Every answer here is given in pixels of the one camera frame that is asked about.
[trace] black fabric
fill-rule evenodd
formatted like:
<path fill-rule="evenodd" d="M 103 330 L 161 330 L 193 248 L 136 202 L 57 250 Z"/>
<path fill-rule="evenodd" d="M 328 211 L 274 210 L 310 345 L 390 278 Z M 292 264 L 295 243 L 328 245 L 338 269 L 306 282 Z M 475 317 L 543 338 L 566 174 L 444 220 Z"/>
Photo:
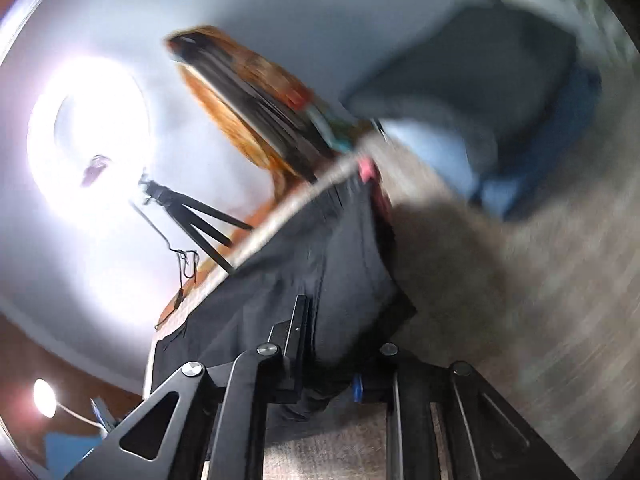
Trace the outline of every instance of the black fabric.
<path fill-rule="evenodd" d="M 354 371 L 415 309 L 386 264 L 393 232 L 354 175 L 323 191 L 156 345 L 152 388 L 188 361 L 215 366 L 267 340 L 289 320 L 296 296 L 310 298 L 310 359 L 300 406 L 305 418 L 339 393 Z"/>
<path fill-rule="evenodd" d="M 415 119 L 461 136 L 484 174 L 546 118 L 576 50 L 573 35 L 527 10 L 466 6 L 342 102 L 356 117 Z"/>

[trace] beige carpet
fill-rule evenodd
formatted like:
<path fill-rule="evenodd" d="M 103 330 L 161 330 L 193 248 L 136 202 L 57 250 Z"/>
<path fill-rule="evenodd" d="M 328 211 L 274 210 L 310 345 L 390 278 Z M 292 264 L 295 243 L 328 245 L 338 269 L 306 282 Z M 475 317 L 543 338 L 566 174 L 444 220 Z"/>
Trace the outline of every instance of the beige carpet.
<path fill-rule="evenodd" d="M 640 428 L 640 92 L 619 75 L 604 85 L 593 128 L 521 222 L 462 205 L 400 146 L 362 147 L 419 310 L 397 342 L 471 362 L 583 480 L 606 478 Z M 377 407 L 339 399 L 300 431 L 268 449 L 265 478 L 385 477 Z"/>

